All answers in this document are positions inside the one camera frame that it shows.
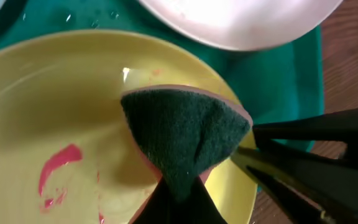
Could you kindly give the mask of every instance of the wooden table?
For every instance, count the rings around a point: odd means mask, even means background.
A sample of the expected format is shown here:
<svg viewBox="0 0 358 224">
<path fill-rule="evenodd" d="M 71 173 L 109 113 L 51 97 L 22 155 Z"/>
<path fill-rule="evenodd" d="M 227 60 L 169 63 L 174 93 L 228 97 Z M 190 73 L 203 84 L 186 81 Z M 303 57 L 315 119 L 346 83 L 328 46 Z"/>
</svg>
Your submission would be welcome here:
<svg viewBox="0 0 358 224">
<path fill-rule="evenodd" d="M 358 0 L 344 2 L 322 24 L 325 112 L 358 107 Z M 336 158 L 344 144 L 317 142 L 312 153 Z M 257 196 L 250 224 L 291 223 L 264 192 Z"/>
</svg>

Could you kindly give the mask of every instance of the red stain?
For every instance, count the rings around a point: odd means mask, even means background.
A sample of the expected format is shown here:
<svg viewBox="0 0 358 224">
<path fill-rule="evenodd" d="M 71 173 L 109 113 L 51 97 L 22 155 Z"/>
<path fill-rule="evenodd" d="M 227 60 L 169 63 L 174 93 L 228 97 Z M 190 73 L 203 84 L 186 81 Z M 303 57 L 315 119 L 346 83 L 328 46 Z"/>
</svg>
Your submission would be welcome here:
<svg viewBox="0 0 358 224">
<path fill-rule="evenodd" d="M 153 71 L 152 71 L 152 74 L 153 74 L 154 76 L 159 76 L 159 75 L 161 74 L 161 69 L 153 70 Z"/>
<path fill-rule="evenodd" d="M 44 189 L 45 183 L 47 182 L 49 176 L 52 172 L 64 165 L 67 165 L 71 162 L 76 162 L 82 160 L 82 153 L 75 145 L 71 144 L 66 148 L 62 149 L 60 152 L 54 154 L 42 168 L 40 180 L 38 184 L 38 193 L 42 196 L 42 191 Z"/>
<path fill-rule="evenodd" d="M 99 222 L 100 222 L 100 224 L 104 223 L 104 217 L 100 212 L 99 212 Z"/>
<path fill-rule="evenodd" d="M 44 202 L 45 208 L 49 208 L 53 205 L 53 198 L 46 199 Z"/>
<path fill-rule="evenodd" d="M 62 204 L 63 200 L 66 197 L 66 194 L 67 194 L 67 189 L 63 189 L 63 192 L 59 195 L 59 197 L 57 197 L 56 203 L 57 204 Z"/>
</svg>

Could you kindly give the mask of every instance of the sponge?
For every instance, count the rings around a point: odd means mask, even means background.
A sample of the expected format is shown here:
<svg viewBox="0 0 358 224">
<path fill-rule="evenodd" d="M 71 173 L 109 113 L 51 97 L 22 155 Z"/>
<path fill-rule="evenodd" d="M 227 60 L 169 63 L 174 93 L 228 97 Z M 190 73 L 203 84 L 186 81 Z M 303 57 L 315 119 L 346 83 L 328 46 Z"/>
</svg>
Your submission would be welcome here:
<svg viewBox="0 0 358 224">
<path fill-rule="evenodd" d="M 240 105 L 190 86 L 130 91 L 121 105 L 140 150 L 177 202 L 187 199 L 203 171 L 231 155 L 252 126 Z"/>
</svg>

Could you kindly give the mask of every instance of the pink plate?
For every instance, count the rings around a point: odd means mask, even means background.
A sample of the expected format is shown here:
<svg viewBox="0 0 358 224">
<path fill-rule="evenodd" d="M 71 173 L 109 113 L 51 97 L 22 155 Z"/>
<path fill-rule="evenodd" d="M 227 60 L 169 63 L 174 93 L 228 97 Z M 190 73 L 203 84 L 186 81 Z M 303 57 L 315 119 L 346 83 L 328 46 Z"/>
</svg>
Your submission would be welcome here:
<svg viewBox="0 0 358 224">
<path fill-rule="evenodd" d="M 259 50 L 315 28 L 342 0 L 139 0 L 150 12 L 204 44 Z"/>
</svg>

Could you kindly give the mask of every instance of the green tray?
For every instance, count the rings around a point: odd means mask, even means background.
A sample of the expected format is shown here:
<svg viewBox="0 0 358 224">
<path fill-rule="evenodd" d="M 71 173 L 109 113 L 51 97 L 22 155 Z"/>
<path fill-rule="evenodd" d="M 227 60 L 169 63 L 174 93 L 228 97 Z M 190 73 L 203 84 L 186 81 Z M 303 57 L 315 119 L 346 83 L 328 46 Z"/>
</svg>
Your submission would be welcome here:
<svg viewBox="0 0 358 224">
<path fill-rule="evenodd" d="M 215 69 L 236 92 L 255 124 L 323 113 L 320 28 L 289 44 L 260 52 L 228 52 L 171 30 L 135 0 L 28 0 L 0 36 L 0 49 L 40 35 L 74 29 L 120 29 L 177 44 Z M 283 141 L 309 151 L 309 141 Z"/>
</svg>

